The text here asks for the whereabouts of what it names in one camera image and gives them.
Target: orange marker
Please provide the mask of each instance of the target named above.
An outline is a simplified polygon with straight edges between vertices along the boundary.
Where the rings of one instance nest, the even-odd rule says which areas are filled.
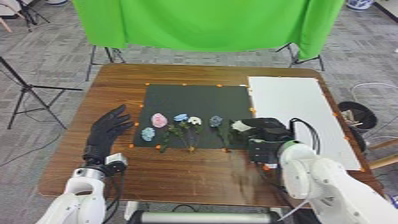
[[[270,167],[266,164],[262,165],[262,171],[270,171]]]

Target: white panel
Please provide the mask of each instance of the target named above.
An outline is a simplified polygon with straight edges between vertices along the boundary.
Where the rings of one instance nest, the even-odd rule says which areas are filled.
[[[277,118],[286,126],[289,119],[300,118],[319,135],[321,156],[337,161],[348,170],[358,170],[357,156],[316,79],[248,77],[248,84],[255,117]],[[312,144],[310,133],[300,124],[296,124],[296,140],[307,145]]]

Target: wooden table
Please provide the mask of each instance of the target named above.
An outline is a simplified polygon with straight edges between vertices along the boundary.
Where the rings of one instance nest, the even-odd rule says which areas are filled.
[[[133,120],[138,120],[145,83],[241,85],[248,84],[246,76],[316,78],[332,110],[339,114],[319,73],[309,69],[120,64],[103,66],[40,178],[39,192],[42,195],[62,194],[72,169],[83,162],[81,153],[90,125],[101,115],[120,104],[126,104],[126,112]],[[364,167],[364,172],[349,173],[381,192],[341,115],[337,119]],[[186,150],[168,149],[166,153],[159,154],[156,149],[129,149],[131,138],[133,130],[118,137],[113,144],[113,153],[124,154],[129,163],[122,199],[266,207],[286,206],[271,186],[259,177],[245,150],[232,150],[225,153],[220,149],[198,149],[190,154]]]

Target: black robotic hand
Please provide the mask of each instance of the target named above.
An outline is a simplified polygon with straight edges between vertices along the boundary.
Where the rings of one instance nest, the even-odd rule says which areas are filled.
[[[126,105],[120,105],[99,118],[90,127],[90,135],[85,144],[83,160],[87,165],[104,164],[104,158],[110,155],[110,149],[115,139],[126,129],[133,126],[127,121],[131,115],[118,116],[124,112]]]

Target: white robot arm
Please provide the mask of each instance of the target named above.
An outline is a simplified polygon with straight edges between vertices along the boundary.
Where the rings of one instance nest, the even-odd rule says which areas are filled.
[[[63,194],[56,197],[37,224],[101,223],[104,219],[101,171],[79,168],[67,180]]]
[[[378,193],[351,178],[342,165],[296,141],[280,148],[280,166],[287,194],[307,200],[323,224],[398,222],[398,211]]]

